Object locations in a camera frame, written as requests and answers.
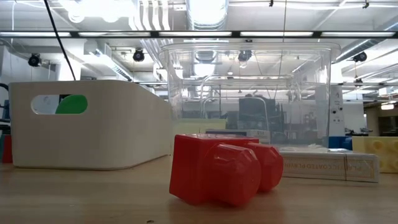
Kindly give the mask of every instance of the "wooden table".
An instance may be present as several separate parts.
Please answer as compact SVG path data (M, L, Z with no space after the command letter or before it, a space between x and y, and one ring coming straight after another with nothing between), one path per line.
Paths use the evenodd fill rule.
M0 167L0 223L398 223L398 175L379 184L283 178L241 208L169 194L170 157L133 169Z

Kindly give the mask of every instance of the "clear plastic bin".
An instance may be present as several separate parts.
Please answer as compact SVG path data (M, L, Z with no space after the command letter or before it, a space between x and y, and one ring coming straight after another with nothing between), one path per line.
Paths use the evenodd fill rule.
M324 43L195 43L162 48L174 133L263 130L278 146L328 137L331 62Z

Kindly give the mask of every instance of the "ceiling light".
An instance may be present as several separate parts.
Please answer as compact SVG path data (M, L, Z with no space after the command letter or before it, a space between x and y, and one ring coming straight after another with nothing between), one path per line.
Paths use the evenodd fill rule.
M310 37L313 32L241 32L241 37Z
M322 32L322 37L392 37L395 32Z
M159 32L159 36L161 37L228 37L231 36L232 32L225 31L197 31L197 32Z
M79 32L81 37L150 37L150 32Z
M229 40L198 40L198 39L192 39L192 40L184 40L184 43L229 43Z
M369 93L374 93L374 90L364 90L364 89L343 90L343 94L369 94Z
M381 105L382 110L392 110L394 109L394 105Z
M69 32L58 32L60 37L70 37ZM0 37L56 37L54 32L0 32Z

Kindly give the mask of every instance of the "red object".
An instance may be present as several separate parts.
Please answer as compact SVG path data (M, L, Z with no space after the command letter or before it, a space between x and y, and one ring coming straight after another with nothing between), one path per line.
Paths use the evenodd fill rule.
M284 158L272 146L249 143L245 147L252 149L260 161L261 183L259 191L267 192L279 184L284 171Z
M11 135L7 134L4 136L4 151L2 154L2 163L12 163L12 147L11 147Z
M282 177L283 159L258 142L244 136L176 135L170 193L194 205L218 200L239 206L270 190Z

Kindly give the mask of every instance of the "white plastic tub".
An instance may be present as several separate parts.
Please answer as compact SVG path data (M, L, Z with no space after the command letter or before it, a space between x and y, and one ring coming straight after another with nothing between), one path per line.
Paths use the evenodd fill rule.
M81 114L38 114L37 95L86 96ZM111 170L170 154L170 106L117 80L10 84L14 165Z

